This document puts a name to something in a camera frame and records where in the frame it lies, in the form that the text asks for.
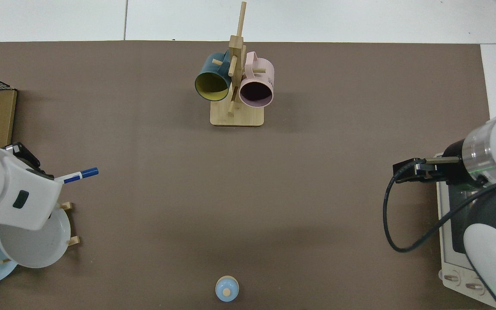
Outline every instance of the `wooden peg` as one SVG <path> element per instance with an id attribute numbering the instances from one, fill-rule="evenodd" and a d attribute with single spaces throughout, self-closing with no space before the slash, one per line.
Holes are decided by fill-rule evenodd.
<path id="1" fill-rule="evenodd" d="M 246 13 L 246 1 L 240 4 L 240 17 L 239 17 L 239 27 L 236 28 L 236 36 L 242 36 L 242 27 L 244 26 L 244 14 Z"/>
<path id="2" fill-rule="evenodd" d="M 236 60 L 237 60 L 236 56 L 231 57 L 231 66 L 229 67 L 229 76 L 230 77 L 235 75 Z"/>
<path id="3" fill-rule="evenodd" d="M 229 104 L 229 110 L 227 111 L 227 114 L 229 116 L 235 116 L 235 101 L 231 100 L 231 103 Z"/>
<path id="4" fill-rule="evenodd" d="M 65 210 L 65 211 L 71 210 L 71 209 L 74 208 L 74 204 L 71 203 L 70 201 L 68 201 L 68 202 L 65 202 L 65 203 L 61 204 L 61 206 L 59 206 L 59 208 Z"/>
<path id="5" fill-rule="evenodd" d="M 66 242 L 66 244 L 68 246 L 71 246 L 71 245 L 77 245 L 79 243 L 79 237 L 78 236 L 74 236 L 74 237 L 71 237 L 70 240 L 68 240 Z"/>

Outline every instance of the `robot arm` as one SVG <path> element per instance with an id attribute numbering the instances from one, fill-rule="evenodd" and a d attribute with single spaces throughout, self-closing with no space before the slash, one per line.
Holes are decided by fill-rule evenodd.
<path id="1" fill-rule="evenodd" d="M 0 223 L 40 229 L 51 214 L 63 184 L 33 169 L 12 151 L 0 149 Z"/>
<path id="2" fill-rule="evenodd" d="M 394 178 L 384 197 L 384 231 L 396 251 L 411 251 L 447 222 L 457 210 L 451 209 L 450 214 L 443 217 L 413 246 L 398 248 L 391 241 L 386 218 L 387 198 L 393 181 L 446 181 L 461 190 L 477 191 L 474 196 L 479 198 L 471 207 L 463 241 L 468 260 L 496 299 L 496 190 L 486 194 L 496 188 L 496 117 L 470 132 L 466 139 L 447 147 L 442 157 L 413 158 L 394 165 Z"/>

